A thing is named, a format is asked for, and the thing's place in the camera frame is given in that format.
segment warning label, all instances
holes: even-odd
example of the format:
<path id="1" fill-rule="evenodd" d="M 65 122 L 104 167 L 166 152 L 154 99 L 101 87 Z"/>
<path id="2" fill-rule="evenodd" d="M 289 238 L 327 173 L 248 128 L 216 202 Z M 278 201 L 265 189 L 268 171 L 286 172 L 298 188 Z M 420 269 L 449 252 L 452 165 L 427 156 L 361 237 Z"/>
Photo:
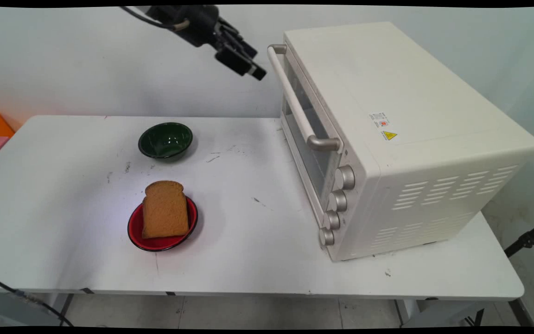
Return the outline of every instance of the warning label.
<path id="1" fill-rule="evenodd" d="M 377 112 L 375 114 L 370 114 L 372 122 L 380 130 L 380 134 L 383 136 L 384 140 L 390 141 L 393 138 L 399 135 L 399 129 L 397 128 L 396 123 L 390 122 L 388 116 L 384 112 Z M 401 141 L 401 139 L 394 139 L 393 142 Z"/>
<path id="2" fill-rule="evenodd" d="M 396 133 L 388 132 L 388 131 L 382 131 L 382 134 L 384 137 L 386 137 L 386 140 L 391 140 L 397 136 Z"/>

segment bread slice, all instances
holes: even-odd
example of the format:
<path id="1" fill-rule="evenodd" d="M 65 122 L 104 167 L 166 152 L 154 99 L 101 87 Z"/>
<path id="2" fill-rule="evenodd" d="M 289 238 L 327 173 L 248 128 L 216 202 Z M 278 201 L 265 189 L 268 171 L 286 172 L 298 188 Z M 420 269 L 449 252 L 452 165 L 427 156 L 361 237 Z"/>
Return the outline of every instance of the bread slice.
<path id="1" fill-rule="evenodd" d="M 188 231 L 189 218 L 182 184 L 159 180 L 147 186 L 142 237 L 174 237 Z"/>

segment white wall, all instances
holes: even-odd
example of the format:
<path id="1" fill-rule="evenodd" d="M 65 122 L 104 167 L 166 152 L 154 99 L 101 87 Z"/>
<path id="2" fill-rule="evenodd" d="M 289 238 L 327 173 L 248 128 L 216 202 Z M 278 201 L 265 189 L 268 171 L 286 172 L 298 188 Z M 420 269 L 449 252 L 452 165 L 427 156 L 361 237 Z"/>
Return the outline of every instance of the white wall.
<path id="1" fill-rule="evenodd" d="M 219 8 L 259 50 L 263 81 L 117 7 L 0 8 L 0 112 L 14 128 L 35 114 L 277 116 L 267 45 L 284 30 L 375 21 L 395 23 L 485 95 L 534 30 L 534 8 Z"/>
<path id="2" fill-rule="evenodd" d="M 284 30 L 391 21 L 534 135 L 534 8 L 219 8 L 259 50 L 263 81 L 116 7 L 0 8 L 0 112 L 14 129 L 35 114 L 275 117 L 265 51 Z M 534 157 L 484 213 L 504 247 L 534 226 Z M 512 260 L 534 315 L 534 249 Z"/>
<path id="3" fill-rule="evenodd" d="M 534 135 L 534 28 L 527 39 L 486 97 Z M 534 156 L 483 213 L 504 248 L 534 228 Z M 525 285 L 522 300 L 534 320 L 534 248 L 522 249 L 510 260 Z"/>

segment oven door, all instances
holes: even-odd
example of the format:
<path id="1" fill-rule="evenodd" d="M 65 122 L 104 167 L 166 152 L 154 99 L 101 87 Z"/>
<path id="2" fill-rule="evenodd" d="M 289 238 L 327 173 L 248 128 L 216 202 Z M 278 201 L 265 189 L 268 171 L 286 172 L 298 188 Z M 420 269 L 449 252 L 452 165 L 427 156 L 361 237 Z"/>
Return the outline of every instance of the oven door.
<path id="1" fill-rule="evenodd" d="M 284 134 L 314 216 L 322 226 L 329 193 L 333 189 L 335 169 L 339 167 L 343 152 L 343 141 L 290 49 L 286 45 L 273 45 L 267 52 L 284 85 L 281 112 Z M 277 53 L 284 55 L 284 66 L 277 59 Z"/>

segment red plate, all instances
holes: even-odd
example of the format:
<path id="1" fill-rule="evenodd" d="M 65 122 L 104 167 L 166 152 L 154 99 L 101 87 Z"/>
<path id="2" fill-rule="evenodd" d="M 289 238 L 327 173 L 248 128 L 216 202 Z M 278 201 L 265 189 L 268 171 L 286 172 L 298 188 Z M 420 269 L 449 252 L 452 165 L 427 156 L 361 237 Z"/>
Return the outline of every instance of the red plate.
<path id="1" fill-rule="evenodd" d="M 189 197 L 187 199 L 187 216 L 189 216 L 189 232 L 176 237 L 143 239 L 141 233 L 144 230 L 144 203 L 136 207 L 129 218 L 127 233 L 133 245 L 145 251 L 163 251 L 180 245 L 185 241 L 197 226 L 197 207 Z"/>

